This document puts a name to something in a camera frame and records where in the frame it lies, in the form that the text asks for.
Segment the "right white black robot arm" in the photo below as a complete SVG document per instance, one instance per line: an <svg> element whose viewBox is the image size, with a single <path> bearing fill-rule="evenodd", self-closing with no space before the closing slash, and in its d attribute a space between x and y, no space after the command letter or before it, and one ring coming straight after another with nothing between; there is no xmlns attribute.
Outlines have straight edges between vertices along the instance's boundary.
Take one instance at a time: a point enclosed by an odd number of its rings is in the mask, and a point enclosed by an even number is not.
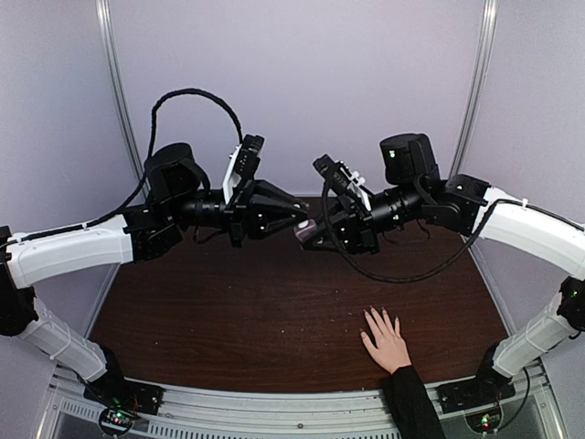
<svg viewBox="0 0 585 439"><path fill-rule="evenodd" d="M481 179L442 179L426 134L391 136L381 141L380 150L391 187L378 194L328 155L314 161L324 192L334 192L335 203L324 203L321 217L295 227L304 249L337 252L366 277L395 284L398 278L371 273L351 257L378 252L378 235L423 220L465 237L467 246L478 239L502 242L568 275L547 307L485 353L468 393L474 402L488 403L532 360L583 332L584 228Z"/></svg>

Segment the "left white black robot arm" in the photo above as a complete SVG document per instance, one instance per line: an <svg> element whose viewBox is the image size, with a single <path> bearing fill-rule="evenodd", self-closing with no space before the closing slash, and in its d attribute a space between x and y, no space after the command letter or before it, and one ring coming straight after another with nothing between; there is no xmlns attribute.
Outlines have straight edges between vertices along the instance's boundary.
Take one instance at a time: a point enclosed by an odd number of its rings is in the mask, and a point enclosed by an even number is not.
<svg viewBox="0 0 585 439"><path fill-rule="evenodd" d="M189 228L212 228L232 246L262 240L308 218L305 203L258 179L263 139L246 136L232 154L222 186L210 186L187 143L167 145L148 158L150 185L142 205L107 220L62 230L11 233L1 229L1 334L33 344L73 369L112 406L131 399L113 355L54 316L34 286L66 273L103 265L146 262L169 252Z"/></svg>

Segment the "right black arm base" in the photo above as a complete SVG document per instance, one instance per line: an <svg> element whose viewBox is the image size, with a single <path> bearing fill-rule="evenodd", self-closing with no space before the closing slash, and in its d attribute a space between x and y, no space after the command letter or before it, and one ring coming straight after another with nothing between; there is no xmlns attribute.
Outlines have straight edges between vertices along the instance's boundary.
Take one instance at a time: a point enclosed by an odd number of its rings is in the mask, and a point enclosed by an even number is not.
<svg viewBox="0 0 585 439"><path fill-rule="evenodd" d="M443 413L464 411L516 395L512 379L494 369L496 347L493 344L485 351L472 378L445 383L437 388Z"/></svg>

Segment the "purple nail polish bottle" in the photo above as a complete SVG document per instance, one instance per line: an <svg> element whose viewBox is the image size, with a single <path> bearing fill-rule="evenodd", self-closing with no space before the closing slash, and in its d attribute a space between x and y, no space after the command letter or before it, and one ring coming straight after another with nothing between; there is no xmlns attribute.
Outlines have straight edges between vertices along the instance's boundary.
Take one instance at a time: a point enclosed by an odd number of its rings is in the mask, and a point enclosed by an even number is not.
<svg viewBox="0 0 585 439"><path fill-rule="evenodd" d="M311 239L317 229L317 224L314 219L307 219L310 221L310 226L305 229L299 229L298 224L293 228L294 236L300 243L305 243Z"/></svg>

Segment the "person's bare hand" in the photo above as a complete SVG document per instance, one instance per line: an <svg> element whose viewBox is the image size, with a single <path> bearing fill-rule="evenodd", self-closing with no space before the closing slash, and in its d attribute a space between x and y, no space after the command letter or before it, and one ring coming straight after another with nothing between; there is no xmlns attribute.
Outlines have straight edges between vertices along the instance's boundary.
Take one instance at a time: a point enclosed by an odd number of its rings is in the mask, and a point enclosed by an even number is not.
<svg viewBox="0 0 585 439"><path fill-rule="evenodd" d="M378 312L375 307L365 309L364 317L370 335L361 330L360 336L369 356L389 374L411 366L407 344L401 335L399 318L391 318L385 308Z"/></svg>

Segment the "black sleeved forearm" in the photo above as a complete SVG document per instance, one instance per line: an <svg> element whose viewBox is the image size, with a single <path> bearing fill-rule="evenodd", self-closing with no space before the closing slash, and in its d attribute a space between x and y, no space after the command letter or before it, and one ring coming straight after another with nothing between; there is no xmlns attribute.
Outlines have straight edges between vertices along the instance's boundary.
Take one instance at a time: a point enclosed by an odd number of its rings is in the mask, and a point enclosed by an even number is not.
<svg viewBox="0 0 585 439"><path fill-rule="evenodd" d="M398 368L385 378L382 393L401 438L446 438L424 383L413 366Z"/></svg>

